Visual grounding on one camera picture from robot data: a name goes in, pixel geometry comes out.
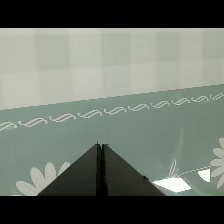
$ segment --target teal surface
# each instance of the teal surface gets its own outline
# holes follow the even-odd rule
[[[210,166],[216,158],[213,149],[220,147],[219,139],[224,137],[223,92],[224,85],[218,85],[0,111],[0,126],[3,122],[17,126],[0,131],[0,195],[19,194],[17,181],[32,184],[32,167],[44,173],[45,165],[52,162],[58,170],[97,142],[110,144],[150,181],[167,177],[174,160],[178,175]],[[136,107],[139,104],[149,109]],[[64,114],[76,119],[49,119]],[[35,118],[47,123],[19,124],[29,126],[32,122],[27,122]],[[167,195],[224,195],[224,187],[216,187],[217,177],[210,183],[197,172],[182,177],[191,190],[178,194],[162,190]]]

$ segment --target checkered pattern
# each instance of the checkered pattern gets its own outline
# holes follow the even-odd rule
[[[223,83],[224,29],[0,29],[0,109]]]

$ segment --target black triangular object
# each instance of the black triangular object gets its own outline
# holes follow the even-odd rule
[[[38,196],[95,196],[97,192],[97,151],[94,145]]]
[[[106,158],[108,196],[164,196],[108,145],[103,145]]]

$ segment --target white swirl pattern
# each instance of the white swirl pattern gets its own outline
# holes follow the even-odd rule
[[[124,107],[116,107],[116,108],[114,108],[111,111],[107,111],[106,109],[104,109],[103,111],[104,111],[104,113],[110,114],[110,115],[117,114],[117,113],[119,113],[121,111],[127,112],[127,110]]]
[[[224,96],[223,93],[219,93],[219,94],[217,94],[215,96],[212,96],[212,95],[210,95],[209,97],[207,97],[207,96],[200,96],[200,97],[198,97],[196,99],[191,97],[191,101],[195,102],[195,103],[208,102],[209,100],[215,100],[216,101],[216,100],[221,99],[223,96]],[[191,103],[191,101],[189,99],[187,99],[187,98],[182,98],[182,99],[180,99],[180,100],[178,100],[176,102],[174,102],[173,100],[171,100],[171,103],[168,102],[168,101],[161,101],[161,102],[159,102],[157,104],[150,103],[150,105],[153,108],[159,109],[159,108],[164,107],[164,106],[171,106],[171,104],[176,105],[176,106],[180,106],[180,105],[182,105],[184,103]],[[128,106],[127,108],[128,108],[129,111],[138,112],[138,111],[140,111],[142,109],[149,109],[150,106],[145,104],[145,103],[143,103],[143,104],[139,104],[139,105],[137,105],[135,107]],[[127,112],[127,109],[124,108],[124,107],[116,107],[116,108],[114,108],[114,109],[112,109],[110,111],[107,111],[106,109],[104,109],[103,111],[104,111],[105,114],[115,115],[115,114],[117,114],[119,112]],[[99,111],[99,110],[92,110],[92,111],[90,111],[90,112],[88,112],[86,114],[83,114],[83,115],[81,115],[80,113],[77,113],[77,115],[80,118],[85,118],[85,119],[91,118],[91,117],[93,117],[93,116],[95,116],[97,114],[99,114],[100,116],[103,116],[103,113],[101,111]],[[73,115],[73,114],[70,114],[70,113],[63,114],[60,117],[57,117],[55,119],[53,119],[52,116],[49,116],[49,120],[50,121],[57,122],[57,123],[64,122],[64,121],[66,121],[66,120],[68,120],[70,118],[73,118],[74,120],[76,120],[76,116]],[[35,119],[33,119],[33,120],[31,120],[31,121],[29,121],[27,123],[22,123],[22,121],[18,121],[18,124],[20,124],[22,126],[25,126],[25,127],[33,127],[33,126],[35,126],[35,125],[37,125],[37,124],[39,124],[41,122],[44,122],[45,124],[48,123],[48,121],[45,120],[44,118],[35,118]],[[0,124],[0,131],[9,130],[11,127],[17,128],[17,125],[15,125],[12,122],[3,122],[3,123]]]
[[[63,122],[68,120],[69,118],[73,118],[74,120],[76,120],[76,116],[72,115],[72,114],[64,114],[58,118],[53,119],[52,116],[49,117],[49,120],[51,121],[55,121],[55,122]]]
[[[23,124],[22,121],[18,121],[18,123],[20,125],[23,125],[23,126],[28,127],[28,128],[33,127],[33,126],[35,126],[35,125],[37,125],[37,124],[39,124],[41,122],[44,122],[45,124],[48,123],[48,121],[43,119],[43,118],[35,118],[35,119],[25,123],[25,124]]]

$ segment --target flower petal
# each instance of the flower petal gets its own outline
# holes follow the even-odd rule
[[[221,167],[215,169],[215,170],[211,173],[211,177],[217,177],[217,176],[219,176],[219,175],[221,175],[221,174],[223,174],[223,173],[224,173],[224,166],[221,166]]]
[[[33,167],[30,170],[30,176],[38,191],[43,190],[47,186],[43,174],[37,168]]]
[[[222,146],[222,148],[224,149],[224,138],[220,138],[219,139],[219,144]]]
[[[68,169],[69,166],[70,166],[70,163],[69,163],[69,162],[65,162],[65,163],[61,166],[61,168],[60,168],[60,170],[59,170],[59,172],[58,172],[58,176],[61,175],[66,169]]]
[[[215,149],[213,149],[213,152],[219,158],[224,158],[224,150],[223,149],[215,148]]]
[[[212,166],[224,166],[224,159],[213,159],[210,162],[210,165],[212,165]]]
[[[219,189],[224,184],[224,175],[219,179],[219,182],[217,184],[217,189]]]
[[[45,179],[46,179],[47,185],[56,179],[56,169],[54,165],[50,162],[47,163],[45,167]]]
[[[16,187],[18,190],[26,196],[36,196],[39,191],[31,184],[26,183],[24,181],[17,181]]]

